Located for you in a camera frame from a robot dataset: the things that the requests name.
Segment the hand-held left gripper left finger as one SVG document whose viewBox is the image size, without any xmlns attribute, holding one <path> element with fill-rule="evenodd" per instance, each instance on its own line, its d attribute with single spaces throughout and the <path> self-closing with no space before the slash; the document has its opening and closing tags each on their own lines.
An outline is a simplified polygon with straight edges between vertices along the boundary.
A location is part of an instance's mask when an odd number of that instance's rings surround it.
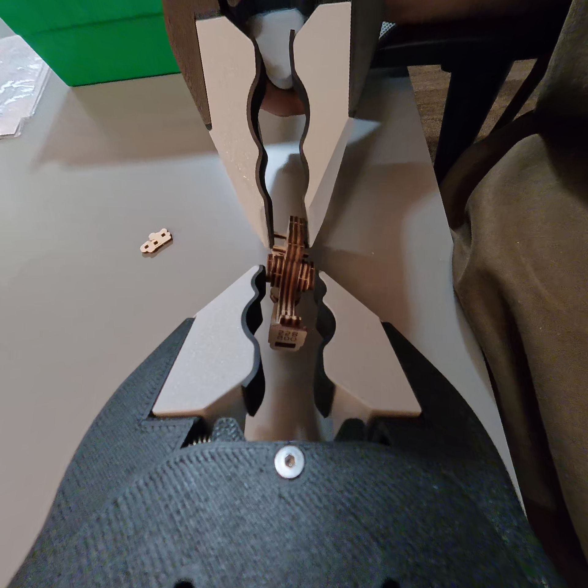
<svg viewBox="0 0 588 588">
<path fill-rule="evenodd" d="M 253 266 L 194 316 L 153 406 L 156 417 L 201 417 L 212 427 L 222 417 L 241 428 L 265 394 L 260 345 L 266 273 Z"/>
</svg>

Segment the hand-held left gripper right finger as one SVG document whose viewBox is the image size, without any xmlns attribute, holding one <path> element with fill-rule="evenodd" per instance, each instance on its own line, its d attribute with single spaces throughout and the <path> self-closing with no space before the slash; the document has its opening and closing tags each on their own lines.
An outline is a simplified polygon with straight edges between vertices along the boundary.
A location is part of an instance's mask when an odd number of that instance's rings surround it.
<svg viewBox="0 0 588 588">
<path fill-rule="evenodd" d="M 379 317 L 320 272 L 315 283 L 315 406 L 334 427 L 349 419 L 418 417 L 422 408 Z"/>
</svg>

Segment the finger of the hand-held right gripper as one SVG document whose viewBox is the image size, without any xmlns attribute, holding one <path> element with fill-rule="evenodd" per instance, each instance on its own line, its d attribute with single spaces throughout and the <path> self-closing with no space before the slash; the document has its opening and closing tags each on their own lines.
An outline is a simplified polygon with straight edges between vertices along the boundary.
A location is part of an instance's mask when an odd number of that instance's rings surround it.
<svg viewBox="0 0 588 588">
<path fill-rule="evenodd" d="M 266 248 L 273 246 L 272 202 L 262 168 L 267 156 L 254 114 L 263 61 L 256 42 L 229 18 L 196 22 L 205 89 L 209 134 L 252 229 Z"/>
<path fill-rule="evenodd" d="M 305 107 L 300 156 L 307 169 L 308 244 L 325 219 L 353 127 L 349 115 L 352 3 L 319 4 L 290 32 L 290 67 Z"/>
</svg>

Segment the layered wooden puzzle model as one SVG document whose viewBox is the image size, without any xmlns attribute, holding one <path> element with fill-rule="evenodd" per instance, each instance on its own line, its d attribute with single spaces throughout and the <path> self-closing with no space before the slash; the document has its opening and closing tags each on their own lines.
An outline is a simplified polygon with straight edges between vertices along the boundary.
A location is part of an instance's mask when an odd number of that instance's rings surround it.
<svg viewBox="0 0 588 588">
<path fill-rule="evenodd" d="M 273 302 L 269 345 L 274 350 L 295 352 L 303 346 L 307 329 L 297 305 L 303 293 L 313 290 L 315 266 L 309 258 L 307 220 L 290 216 L 288 234 L 275 234 L 284 245 L 275 245 L 268 254 L 266 280 Z"/>
</svg>

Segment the small wooden puzzle piece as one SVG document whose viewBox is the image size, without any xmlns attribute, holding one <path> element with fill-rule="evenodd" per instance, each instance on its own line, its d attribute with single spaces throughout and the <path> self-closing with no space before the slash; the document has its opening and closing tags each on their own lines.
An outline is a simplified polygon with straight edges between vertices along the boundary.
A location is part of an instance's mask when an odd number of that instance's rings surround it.
<svg viewBox="0 0 588 588">
<path fill-rule="evenodd" d="M 161 248 L 170 244 L 173 241 L 173 236 L 170 231 L 163 228 L 157 232 L 149 234 L 149 238 L 140 246 L 140 253 L 144 255 L 156 254 Z"/>
</svg>

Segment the grey desk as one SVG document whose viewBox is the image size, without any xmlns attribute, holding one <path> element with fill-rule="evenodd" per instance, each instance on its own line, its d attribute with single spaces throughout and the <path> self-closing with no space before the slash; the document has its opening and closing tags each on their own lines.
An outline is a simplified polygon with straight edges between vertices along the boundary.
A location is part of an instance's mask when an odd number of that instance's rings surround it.
<svg viewBox="0 0 588 588">
<path fill-rule="evenodd" d="M 372 73 L 316 266 L 457 388 L 517 489 L 410 82 Z M 163 228 L 173 241 L 141 254 Z M 116 388 L 266 256 L 180 75 L 69 88 L 50 73 L 1 140 L 1 587 Z"/>
</svg>

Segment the person's right hand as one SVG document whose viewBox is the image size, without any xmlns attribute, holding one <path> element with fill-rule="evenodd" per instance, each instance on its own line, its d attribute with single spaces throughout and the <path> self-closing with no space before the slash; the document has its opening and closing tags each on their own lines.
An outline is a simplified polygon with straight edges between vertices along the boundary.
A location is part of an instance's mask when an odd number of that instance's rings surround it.
<svg viewBox="0 0 588 588">
<path fill-rule="evenodd" d="M 281 89 L 271 83 L 266 86 L 261 109 L 282 117 L 305 114 L 305 105 L 293 88 Z"/>
</svg>

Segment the green plastic bin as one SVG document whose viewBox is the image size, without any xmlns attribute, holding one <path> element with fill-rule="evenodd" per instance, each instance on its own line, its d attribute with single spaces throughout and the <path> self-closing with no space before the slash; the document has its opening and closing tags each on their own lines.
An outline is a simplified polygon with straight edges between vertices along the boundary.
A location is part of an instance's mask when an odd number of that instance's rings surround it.
<svg viewBox="0 0 588 588">
<path fill-rule="evenodd" d="M 161 1 L 1 1 L 1 19 L 68 86 L 179 72 Z"/>
</svg>

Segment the clear sleeved paper sheet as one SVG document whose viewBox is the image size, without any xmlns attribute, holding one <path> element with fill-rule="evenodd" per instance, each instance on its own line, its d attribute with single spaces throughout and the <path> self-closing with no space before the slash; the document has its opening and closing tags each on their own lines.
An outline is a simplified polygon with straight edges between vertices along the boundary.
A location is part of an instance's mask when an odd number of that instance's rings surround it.
<svg viewBox="0 0 588 588">
<path fill-rule="evenodd" d="M 1 39 L 1 139 L 19 136 L 35 113 L 50 68 L 18 35 Z"/>
</svg>

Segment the person's olive clothing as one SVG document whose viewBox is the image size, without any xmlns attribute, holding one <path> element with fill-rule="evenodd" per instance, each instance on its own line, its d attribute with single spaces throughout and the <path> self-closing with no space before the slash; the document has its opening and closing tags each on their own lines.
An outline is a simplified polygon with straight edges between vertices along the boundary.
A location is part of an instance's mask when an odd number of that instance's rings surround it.
<svg viewBox="0 0 588 588">
<path fill-rule="evenodd" d="M 571 2 L 534 111 L 471 146 L 440 193 L 527 517 L 587 587 L 587 1 Z"/>
</svg>

